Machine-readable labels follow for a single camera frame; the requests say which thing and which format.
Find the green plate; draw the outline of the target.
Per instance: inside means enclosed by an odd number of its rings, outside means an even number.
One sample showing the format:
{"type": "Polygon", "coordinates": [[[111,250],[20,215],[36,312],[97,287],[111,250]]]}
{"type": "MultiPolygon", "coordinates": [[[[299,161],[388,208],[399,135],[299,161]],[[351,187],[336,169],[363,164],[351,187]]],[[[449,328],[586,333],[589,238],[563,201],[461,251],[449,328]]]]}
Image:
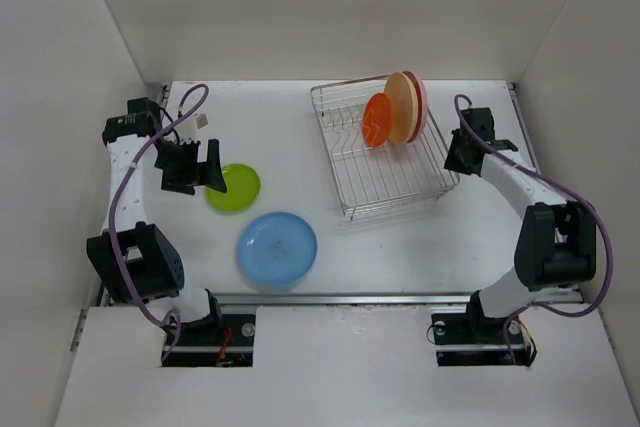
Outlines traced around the green plate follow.
{"type": "Polygon", "coordinates": [[[227,192],[221,193],[209,187],[205,190],[207,203],[223,213],[236,213],[250,207],[261,191],[258,173],[242,163],[227,164],[222,168],[227,192]]]}

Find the blue plate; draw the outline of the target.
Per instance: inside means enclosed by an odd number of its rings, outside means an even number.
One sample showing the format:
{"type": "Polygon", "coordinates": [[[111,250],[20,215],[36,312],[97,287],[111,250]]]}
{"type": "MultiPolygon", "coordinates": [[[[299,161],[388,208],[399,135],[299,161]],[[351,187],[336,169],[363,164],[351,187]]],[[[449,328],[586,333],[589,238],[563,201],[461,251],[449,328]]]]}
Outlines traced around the blue plate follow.
{"type": "Polygon", "coordinates": [[[271,212],[244,229],[236,257],[242,274],[254,284],[289,288],[311,270],[317,251],[317,237],[307,221],[290,212],[271,212]]]}

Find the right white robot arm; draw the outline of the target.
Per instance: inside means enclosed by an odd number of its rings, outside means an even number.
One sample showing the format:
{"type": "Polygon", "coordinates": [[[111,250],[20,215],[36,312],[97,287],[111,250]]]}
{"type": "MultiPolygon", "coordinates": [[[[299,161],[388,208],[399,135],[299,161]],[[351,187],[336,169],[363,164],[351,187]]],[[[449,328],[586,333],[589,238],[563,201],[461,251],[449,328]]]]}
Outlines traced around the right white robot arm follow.
{"type": "Polygon", "coordinates": [[[596,221],[529,166],[518,147],[495,137],[488,108],[456,110],[445,168],[476,175],[494,187],[521,219],[512,267],[472,294],[463,316],[465,333],[487,340],[514,312],[551,288],[569,288],[596,273],[596,221]]]}

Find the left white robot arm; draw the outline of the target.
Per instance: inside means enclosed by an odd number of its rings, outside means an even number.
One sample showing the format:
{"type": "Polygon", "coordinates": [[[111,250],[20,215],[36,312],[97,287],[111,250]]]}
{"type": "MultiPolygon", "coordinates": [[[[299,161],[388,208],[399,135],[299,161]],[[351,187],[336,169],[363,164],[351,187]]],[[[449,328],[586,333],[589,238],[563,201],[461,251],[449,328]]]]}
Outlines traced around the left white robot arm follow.
{"type": "Polygon", "coordinates": [[[155,326],[189,331],[201,343],[217,341],[224,320],[210,294],[197,310],[179,296],[186,284],[180,254],[152,219],[153,191],[194,195],[204,186],[224,193],[227,185],[216,139],[202,144],[178,134],[189,113],[177,118],[149,98],[131,99],[125,114],[106,121],[102,141],[110,161],[109,205],[100,234],[86,253],[117,305],[132,305],[155,326]],[[206,158],[199,158],[204,147],[206,158]]]}

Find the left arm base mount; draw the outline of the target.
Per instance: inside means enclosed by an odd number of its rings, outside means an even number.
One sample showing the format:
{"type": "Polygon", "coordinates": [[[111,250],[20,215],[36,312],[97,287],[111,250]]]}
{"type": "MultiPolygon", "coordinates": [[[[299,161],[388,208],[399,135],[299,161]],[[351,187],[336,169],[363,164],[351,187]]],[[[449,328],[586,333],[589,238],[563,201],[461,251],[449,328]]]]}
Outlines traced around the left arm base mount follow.
{"type": "Polygon", "coordinates": [[[225,326],[182,327],[177,344],[167,336],[162,367],[245,368],[253,366],[256,315],[224,314],[225,326]]]}

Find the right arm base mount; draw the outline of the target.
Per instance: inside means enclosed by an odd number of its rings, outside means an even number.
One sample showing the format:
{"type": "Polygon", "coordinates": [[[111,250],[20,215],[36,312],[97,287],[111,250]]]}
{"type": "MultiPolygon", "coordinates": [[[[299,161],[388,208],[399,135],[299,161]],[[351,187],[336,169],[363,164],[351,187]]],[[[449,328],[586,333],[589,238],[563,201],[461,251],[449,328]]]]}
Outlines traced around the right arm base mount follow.
{"type": "Polygon", "coordinates": [[[436,312],[426,336],[439,367],[531,367],[538,348],[530,332],[519,318],[503,327],[503,319],[490,319],[473,330],[465,313],[436,312]]]}

